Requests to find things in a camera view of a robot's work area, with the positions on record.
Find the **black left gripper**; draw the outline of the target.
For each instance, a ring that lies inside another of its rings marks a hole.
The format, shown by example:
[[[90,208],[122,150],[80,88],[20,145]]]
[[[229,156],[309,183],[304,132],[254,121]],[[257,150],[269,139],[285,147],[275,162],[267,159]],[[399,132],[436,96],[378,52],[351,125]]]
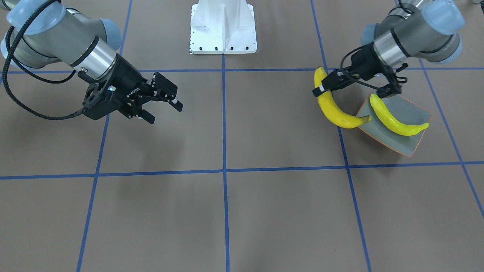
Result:
[[[362,45],[347,53],[342,63],[347,57],[351,58],[351,65],[342,70],[333,70],[329,75],[325,70],[315,70],[313,80],[315,88],[312,93],[314,97],[319,97],[326,91],[337,91],[353,84],[357,79],[368,81],[375,77],[376,74],[382,74],[386,77],[388,84],[383,87],[377,87],[376,94],[379,98],[393,97],[402,93],[402,84],[407,83],[405,76],[397,76],[397,73],[408,67],[403,64],[401,67],[394,69],[380,59],[376,52],[374,43]]]

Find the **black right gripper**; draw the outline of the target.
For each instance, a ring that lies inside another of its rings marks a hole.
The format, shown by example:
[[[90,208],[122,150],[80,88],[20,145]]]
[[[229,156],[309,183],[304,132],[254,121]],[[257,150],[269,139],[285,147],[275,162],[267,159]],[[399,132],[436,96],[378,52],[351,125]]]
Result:
[[[101,79],[93,80],[85,72],[79,77],[89,82],[80,114],[90,119],[100,119],[118,111],[128,119],[139,118],[155,123],[155,117],[142,108],[150,102],[166,102],[181,112],[183,103],[178,100],[178,87],[159,72],[147,82],[138,69],[120,55]]]

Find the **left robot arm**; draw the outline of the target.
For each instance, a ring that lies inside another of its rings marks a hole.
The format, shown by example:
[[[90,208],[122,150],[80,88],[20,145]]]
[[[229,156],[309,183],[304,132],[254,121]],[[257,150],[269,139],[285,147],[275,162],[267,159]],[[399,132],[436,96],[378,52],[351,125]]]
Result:
[[[313,96],[367,81],[377,74],[386,77],[382,87],[371,86],[379,98],[401,94],[407,79],[397,76],[411,57],[442,64],[456,59],[462,50],[458,31],[465,19],[452,0],[401,0],[381,23],[368,25],[361,46],[346,54],[351,65],[340,67],[316,83]]]

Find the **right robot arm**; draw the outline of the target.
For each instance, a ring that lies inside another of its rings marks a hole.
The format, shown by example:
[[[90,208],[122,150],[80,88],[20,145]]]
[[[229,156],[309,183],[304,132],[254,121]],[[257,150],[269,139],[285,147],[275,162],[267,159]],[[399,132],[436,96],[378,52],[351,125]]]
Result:
[[[143,109],[146,103],[161,101],[183,110],[174,83],[159,72],[149,82],[117,52],[121,35],[112,20],[93,20],[60,0],[3,0],[1,9],[8,11],[11,24],[1,42],[3,84],[7,95],[29,113],[50,120],[80,115],[97,120],[118,111],[153,124],[155,117]],[[62,84],[77,74],[89,84],[81,110],[53,117],[24,105],[8,83],[11,64],[50,84]]]

